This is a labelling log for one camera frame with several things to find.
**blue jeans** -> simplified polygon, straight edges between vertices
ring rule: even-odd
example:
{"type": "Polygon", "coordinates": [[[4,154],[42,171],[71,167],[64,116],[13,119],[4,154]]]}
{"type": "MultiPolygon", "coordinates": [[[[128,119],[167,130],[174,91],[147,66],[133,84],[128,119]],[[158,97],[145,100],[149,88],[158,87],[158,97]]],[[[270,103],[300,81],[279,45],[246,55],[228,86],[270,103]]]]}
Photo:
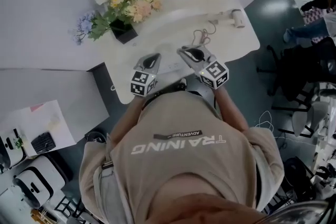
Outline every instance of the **blue jeans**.
{"type": "Polygon", "coordinates": [[[293,42],[296,42],[297,38],[312,39],[314,37],[329,36],[326,21],[323,18],[319,18],[303,27],[288,29],[288,34],[293,42]]]}

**wire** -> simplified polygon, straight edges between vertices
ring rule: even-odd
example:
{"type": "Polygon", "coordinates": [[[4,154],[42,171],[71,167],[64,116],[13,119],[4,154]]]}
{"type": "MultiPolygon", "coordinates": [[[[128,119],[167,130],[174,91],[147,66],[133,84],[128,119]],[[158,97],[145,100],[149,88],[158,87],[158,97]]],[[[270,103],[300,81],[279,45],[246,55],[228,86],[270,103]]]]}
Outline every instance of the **wire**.
{"type": "Polygon", "coordinates": [[[276,141],[278,141],[278,139],[279,138],[284,138],[285,140],[284,140],[284,142],[283,142],[283,144],[281,145],[281,146],[279,146],[278,148],[279,148],[279,150],[284,150],[285,148],[287,148],[287,142],[286,142],[286,133],[283,133],[283,137],[282,136],[278,136],[278,137],[274,137],[274,138],[276,138],[276,141]]]}
{"type": "Polygon", "coordinates": [[[277,136],[277,137],[274,137],[274,138],[284,138],[284,139],[288,139],[288,140],[291,140],[291,141],[296,142],[296,143],[302,143],[302,144],[307,144],[307,145],[311,145],[311,146],[316,146],[314,144],[310,144],[310,143],[307,143],[307,142],[296,141],[294,139],[286,138],[286,135],[285,136],[277,136]]]}
{"type": "Polygon", "coordinates": [[[191,43],[191,45],[195,45],[194,43],[195,43],[195,40],[196,40],[196,35],[195,35],[196,32],[201,32],[201,38],[199,39],[198,45],[195,45],[195,46],[205,46],[205,45],[208,45],[211,42],[211,38],[209,38],[209,35],[213,35],[214,33],[216,33],[217,32],[217,27],[216,27],[216,25],[214,24],[213,21],[209,20],[208,22],[211,23],[214,26],[215,30],[211,33],[209,33],[208,30],[206,30],[205,28],[203,28],[202,30],[200,30],[200,29],[195,30],[193,32],[194,39],[193,39],[193,42],[191,43]]]}
{"type": "Polygon", "coordinates": [[[269,129],[271,130],[271,132],[273,133],[273,131],[274,131],[274,126],[273,126],[273,124],[272,124],[272,115],[271,115],[271,113],[270,113],[268,110],[266,110],[263,114],[261,114],[261,116],[259,117],[259,121],[258,121],[258,124],[256,125],[256,127],[260,127],[261,125],[263,125],[263,124],[265,124],[265,123],[268,123],[268,124],[269,124],[269,127],[268,127],[268,128],[269,128],[269,129]],[[270,121],[260,122],[262,116],[263,116],[265,113],[268,113],[268,114],[269,114],[270,121]]]}

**bag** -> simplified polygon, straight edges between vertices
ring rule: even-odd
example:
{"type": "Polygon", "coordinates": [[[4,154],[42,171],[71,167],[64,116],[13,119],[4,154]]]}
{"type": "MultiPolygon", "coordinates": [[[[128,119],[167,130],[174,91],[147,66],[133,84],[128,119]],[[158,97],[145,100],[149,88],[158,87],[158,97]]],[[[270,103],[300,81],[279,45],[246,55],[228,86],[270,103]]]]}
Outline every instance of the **bag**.
{"type": "Polygon", "coordinates": [[[96,169],[93,185],[98,209],[107,224],[134,224],[127,196],[112,161],[96,169]]]}

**black keyboard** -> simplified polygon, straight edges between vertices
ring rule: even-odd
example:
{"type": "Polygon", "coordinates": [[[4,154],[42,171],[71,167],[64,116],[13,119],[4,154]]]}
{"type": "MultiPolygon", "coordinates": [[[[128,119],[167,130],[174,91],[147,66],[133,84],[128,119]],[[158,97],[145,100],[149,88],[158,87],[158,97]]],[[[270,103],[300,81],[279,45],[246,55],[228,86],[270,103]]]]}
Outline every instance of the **black keyboard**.
{"type": "Polygon", "coordinates": [[[51,151],[54,147],[56,147],[54,140],[51,137],[50,133],[44,133],[39,135],[32,141],[32,146],[35,149],[37,154],[41,154],[44,152],[51,151]]]}

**pink flower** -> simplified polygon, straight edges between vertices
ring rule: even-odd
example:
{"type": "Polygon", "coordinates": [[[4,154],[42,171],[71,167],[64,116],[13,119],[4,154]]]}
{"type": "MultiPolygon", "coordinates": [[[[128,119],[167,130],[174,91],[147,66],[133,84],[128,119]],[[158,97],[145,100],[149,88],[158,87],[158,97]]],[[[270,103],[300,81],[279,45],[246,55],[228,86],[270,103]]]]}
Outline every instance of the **pink flower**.
{"type": "Polygon", "coordinates": [[[152,4],[152,7],[156,10],[161,9],[162,7],[160,0],[154,0],[151,4],[152,4]]]}
{"type": "Polygon", "coordinates": [[[142,17],[148,17],[151,14],[152,7],[151,4],[145,0],[138,0],[134,4],[138,14],[141,14],[142,17]]]}
{"type": "Polygon", "coordinates": [[[134,14],[133,21],[134,21],[135,23],[139,23],[139,22],[141,22],[142,19],[143,19],[143,17],[142,17],[141,14],[139,14],[139,13],[134,14]]]}

